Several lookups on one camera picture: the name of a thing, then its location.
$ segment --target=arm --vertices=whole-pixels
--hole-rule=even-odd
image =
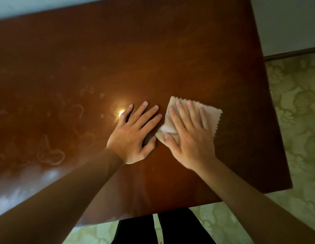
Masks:
[[[195,171],[226,203],[255,243],[315,243],[315,231],[250,186],[215,157],[213,135],[203,109],[177,103],[180,117],[170,115],[180,135],[180,147],[166,134],[174,157]]]
[[[155,148],[155,137],[142,148],[146,135],[161,120],[147,102],[126,122],[133,106],[121,115],[107,147],[84,166],[0,216],[2,243],[62,243],[111,176],[125,163],[144,159]]]

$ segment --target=finger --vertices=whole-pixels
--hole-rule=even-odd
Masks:
[[[184,106],[180,101],[176,102],[177,109],[179,111],[180,118],[183,122],[183,125],[185,126],[186,129],[192,128],[192,123],[189,117],[189,114],[185,111]]]
[[[159,123],[159,121],[162,119],[162,114],[158,114],[156,117],[154,117],[152,120],[150,120],[144,127],[141,128],[140,132],[143,137],[146,137],[146,135]]]
[[[121,114],[119,118],[118,126],[126,123],[127,116],[131,113],[133,106],[134,106],[133,104],[129,105],[128,108]]]
[[[203,128],[206,130],[209,130],[209,123],[208,123],[207,116],[203,108],[199,108],[199,115],[201,118],[201,122],[203,124]]]
[[[146,144],[146,146],[144,146],[140,152],[139,152],[139,155],[140,155],[140,158],[141,160],[143,160],[144,158],[146,158],[150,153],[151,151],[155,148],[155,144],[156,144],[156,137],[153,136],[150,141],[148,141],[148,143]]]
[[[135,122],[137,122],[137,120],[146,110],[147,106],[148,106],[148,102],[147,101],[143,102],[143,104],[138,108],[138,110],[129,118],[128,123],[130,125],[133,125]]]
[[[174,141],[173,137],[169,135],[168,133],[164,134],[165,136],[165,142],[167,144],[167,147],[172,152],[172,155],[175,157],[175,154],[179,154],[181,152],[181,148],[178,147],[176,142]]]
[[[177,115],[177,113],[176,113],[176,111],[174,110],[173,107],[169,108],[169,113],[170,113],[172,122],[174,123],[178,133],[181,134],[181,133],[185,132],[186,128],[184,127],[180,117]]]
[[[140,129],[157,111],[158,111],[158,105],[154,106],[145,114],[143,114],[134,125],[138,129]]]
[[[192,124],[193,124],[196,128],[201,127],[201,124],[200,124],[200,116],[197,115],[197,113],[196,113],[196,111],[195,111],[195,108],[194,108],[194,106],[193,106],[191,100],[188,100],[188,101],[187,101],[187,106],[188,106],[189,115],[190,115],[190,119],[191,119]]]

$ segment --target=leg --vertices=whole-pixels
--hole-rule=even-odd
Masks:
[[[158,218],[162,227],[164,244],[215,244],[194,213],[188,208],[164,212],[159,214]]]
[[[112,244],[157,244],[153,215],[120,220]]]

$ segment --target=person's left hand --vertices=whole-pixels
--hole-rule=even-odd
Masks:
[[[119,123],[108,140],[106,149],[116,153],[125,164],[133,164],[143,160],[155,148],[155,136],[150,139],[146,146],[142,147],[142,144],[146,135],[162,119],[162,114],[158,114],[147,122],[158,111],[158,106],[156,105],[143,114],[147,106],[148,103],[146,101],[143,102],[126,122],[128,115],[133,109],[132,104],[128,106],[121,114]]]

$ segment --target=person's left arm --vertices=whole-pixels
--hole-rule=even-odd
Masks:
[[[68,236],[90,202],[123,165],[143,160],[154,148],[147,134],[161,120],[154,106],[145,114],[147,102],[126,122],[133,105],[121,115],[107,147],[84,166],[57,180],[39,193],[0,216],[0,244],[60,244]]]

